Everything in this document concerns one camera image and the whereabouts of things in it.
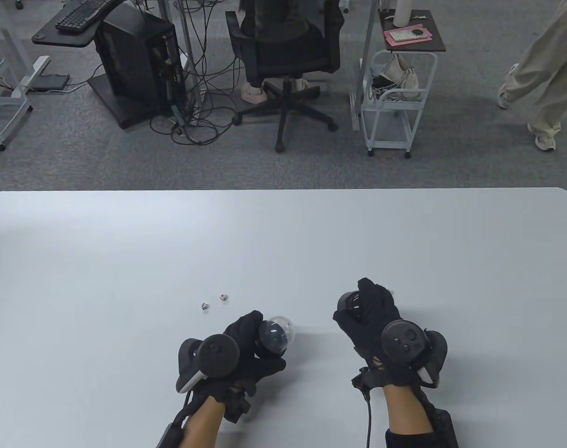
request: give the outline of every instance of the black keyboard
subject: black keyboard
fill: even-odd
[[[55,27],[58,30],[80,34],[86,30],[103,11],[122,2],[122,0],[84,0],[80,6],[62,17]]]

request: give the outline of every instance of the black glove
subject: black glove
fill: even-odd
[[[226,405],[226,420],[236,423],[250,409],[245,394],[252,397],[256,393],[257,382],[285,369],[285,360],[281,358],[262,360],[254,356],[256,331],[261,322],[263,315],[252,311],[226,328],[223,334],[236,341],[240,349],[238,365],[228,376],[198,382],[192,388],[192,401],[185,407],[188,415],[199,410],[211,396]]]
[[[358,291],[362,302],[362,321],[357,322],[346,311],[336,311],[333,320],[352,339],[356,352],[366,360],[372,371],[385,370],[390,384],[406,386],[420,382],[418,374],[409,367],[390,361],[381,344],[383,329],[388,323],[401,319],[392,294],[367,278],[358,281]]]

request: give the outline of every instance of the shoe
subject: shoe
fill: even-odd
[[[509,72],[507,72],[507,75],[511,75],[513,72],[516,71],[516,68],[518,68],[519,64],[514,64],[512,65],[512,68],[509,69]],[[497,105],[499,105],[499,107],[501,107],[501,109],[509,109],[509,106],[512,103],[507,101],[507,99],[505,98],[505,83],[503,83],[503,85],[501,87],[499,87],[499,94],[497,95]]]
[[[292,84],[292,86],[293,86],[292,91],[301,92],[309,87],[309,81],[307,81],[303,77],[299,79],[294,79],[294,83]]]
[[[267,94],[262,88],[252,87],[250,83],[242,86],[242,99],[251,104],[260,104],[267,101]]]
[[[551,152],[557,149],[557,143],[555,142],[555,139],[534,132],[530,127],[530,125],[528,125],[528,130],[534,134],[535,137],[534,143],[537,145],[537,148],[539,148],[541,151]]]

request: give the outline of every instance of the bag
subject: bag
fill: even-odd
[[[412,67],[403,57],[392,54],[389,62],[379,70],[379,73],[373,73],[371,70],[371,85],[366,92],[366,101],[374,104],[376,99],[392,88],[418,88],[418,76]],[[417,101],[420,93],[397,93],[387,96],[388,101]]]

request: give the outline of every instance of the office chair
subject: office chair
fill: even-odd
[[[317,99],[320,95],[319,87],[292,92],[292,78],[299,79],[303,73],[307,72],[333,73],[339,69],[339,31],[344,24],[344,17],[339,10],[337,2],[325,0],[321,17],[324,19],[325,25],[326,49],[324,57],[308,62],[299,61],[287,66],[273,66],[261,64],[260,57],[258,57],[258,49],[261,44],[254,38],[243,34],[234,11],[226,11],[226,22],[228,23],[228,31],[232,41],[232,50],[234,55],[244,62],[248,82],[251,85],[261,85],[267,77],[283,77],[283,89],[281,90],[270,83],[263,84],[264,91],[267,94],[273,95],[274,98],[269,98],[266,102],[249,107],[243,111],[238,111],[232,117],[232,123],[235,126],[240,125],[242,117],[250,113],[281,110],[277,142],[275,143],[275,151],[277,152],[285,150],[282,135],[284,133],[285,120],[290,110],[326,123],[330,132],[335,132],[338,128],[331,117],[302,103],[302,100],[305,99]]]

